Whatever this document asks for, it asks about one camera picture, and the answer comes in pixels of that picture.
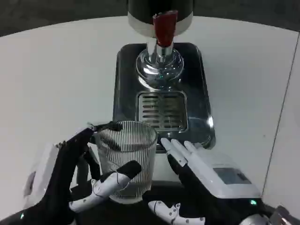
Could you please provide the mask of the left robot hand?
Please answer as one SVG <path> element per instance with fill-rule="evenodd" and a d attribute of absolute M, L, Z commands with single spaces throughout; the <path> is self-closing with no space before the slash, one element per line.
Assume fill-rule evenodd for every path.
<path fill-rule="evenodd" d="M 85 185 L 73 190 L 79 195 L 71 195 L 71 181 L 79 158 L 88 152 L 88 143 L 93 134 L 100 130 L 121 131 L 116 122 L 89 124 L 85 129 L 67 141 L 53 147 L 57 152 L 48 186 L 41 200 L 3 220 L 2 225 L 74 225 L 76 215 L 106 200 L 115 191 L 127 185 L 141 170 L 141 165 L 129 161 L 116 171 L 91 179 Z"/>

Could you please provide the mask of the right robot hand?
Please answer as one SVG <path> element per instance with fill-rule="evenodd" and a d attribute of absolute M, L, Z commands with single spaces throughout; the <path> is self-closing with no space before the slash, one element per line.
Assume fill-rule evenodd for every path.
<path fill-rule="evenodd" d="M 170 225 L 266 225 L 258 188 L 225 154 L 189 141 L 160 140 L 183 191 L 143 195 L 152 213 Z"/>

